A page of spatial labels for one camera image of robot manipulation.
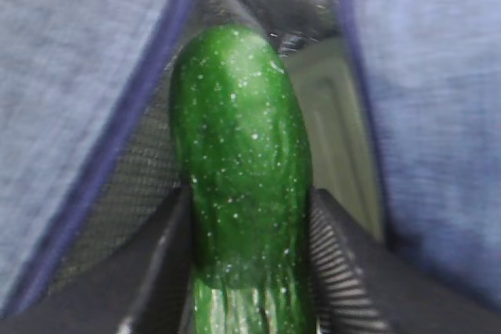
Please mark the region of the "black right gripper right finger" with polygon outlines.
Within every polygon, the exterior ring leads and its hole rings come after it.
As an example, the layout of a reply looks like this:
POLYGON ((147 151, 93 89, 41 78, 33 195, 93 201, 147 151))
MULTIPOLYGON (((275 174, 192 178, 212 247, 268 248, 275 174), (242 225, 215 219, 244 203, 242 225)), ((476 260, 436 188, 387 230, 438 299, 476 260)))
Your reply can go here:
POLYGON ((388 252, 325 189, 309 191, 323 333, 498 333, 500 316, 388 252))

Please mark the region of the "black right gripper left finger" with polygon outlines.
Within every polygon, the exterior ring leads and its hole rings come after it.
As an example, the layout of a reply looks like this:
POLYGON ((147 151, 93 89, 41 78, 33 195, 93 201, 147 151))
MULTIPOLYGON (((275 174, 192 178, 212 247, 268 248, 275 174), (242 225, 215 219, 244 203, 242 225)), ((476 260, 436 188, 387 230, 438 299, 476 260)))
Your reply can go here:
POLYGON ((3 333, 178 333, 191 274, 191 192, 182 186, 116 253, 1 323, 3 333))

